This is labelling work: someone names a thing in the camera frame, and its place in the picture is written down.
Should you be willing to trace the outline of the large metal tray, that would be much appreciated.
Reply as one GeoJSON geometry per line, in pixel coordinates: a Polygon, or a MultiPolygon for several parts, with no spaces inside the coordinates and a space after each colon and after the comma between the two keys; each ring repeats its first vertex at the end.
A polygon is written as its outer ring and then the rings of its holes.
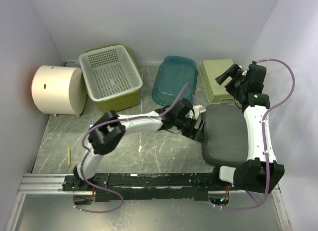
{"type": "Polygon", "coordinates": [[[206,142],[202,157],[211,166],[237,167],[248,155],[247,125],[243,113],[233,105],[210,104],[202,114],[206,142]]]}

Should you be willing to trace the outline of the blue translucent plastic container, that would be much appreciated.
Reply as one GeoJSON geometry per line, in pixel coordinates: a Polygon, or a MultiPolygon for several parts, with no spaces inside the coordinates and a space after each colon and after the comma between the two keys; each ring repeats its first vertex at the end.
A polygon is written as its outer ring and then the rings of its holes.
{"type": "Polygon", "coordinates": [[[198,71],[192,59],[180,56],[167,56],[159,67],[154,83],[152,98],[155,103],[171,105],[186,83],[191,84],[181,98],[193,101],[197,85],[198,71]]]}

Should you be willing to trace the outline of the white perforated basket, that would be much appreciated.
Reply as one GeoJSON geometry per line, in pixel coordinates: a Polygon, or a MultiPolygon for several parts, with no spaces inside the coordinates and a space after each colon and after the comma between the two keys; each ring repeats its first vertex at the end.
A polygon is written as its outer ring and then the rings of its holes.
{"type": "Polygon", "coordinates": [[[103,102],[140,89],[141,76],[123,45],[83,53],[79,63],[90,98],[103,102]]]}

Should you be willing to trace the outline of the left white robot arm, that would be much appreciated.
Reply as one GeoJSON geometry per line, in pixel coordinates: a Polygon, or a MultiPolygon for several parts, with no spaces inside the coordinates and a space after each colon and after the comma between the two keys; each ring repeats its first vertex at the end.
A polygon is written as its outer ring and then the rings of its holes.
{"type": "Polygon", "coordinates": [[[205,143],[204,124],[200,118],[206,108],[194,105],[183,98],[171,106],[137,115],[121,115],[110,110],[105,113],[84,135],[81,145],[85,154],[74,170],[74,187],[86,191],[92,187],[102,158],[113,152],[121,139],[128,134],[168,131],[176,128],[181,135],[205,143]]]}

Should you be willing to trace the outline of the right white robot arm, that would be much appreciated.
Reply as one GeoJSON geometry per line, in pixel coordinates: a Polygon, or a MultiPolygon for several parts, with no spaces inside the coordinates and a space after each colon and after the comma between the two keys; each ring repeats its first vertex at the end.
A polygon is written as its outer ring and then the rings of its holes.
{"type": "Polygon", "coordinates": [[[226,91],[241,104],[247,125],[248,155],[238,167],[221,166],[211,177],[211,185],[222,190],[227,184],[236,189],[269,194],[285,173],[284,165],[278,164],[274,154],[268,128],[270,99],[262,92],[266,67],[252,63],[244,72],[233,64],[216,77],[222,84],[227,78],[226,91]]]}

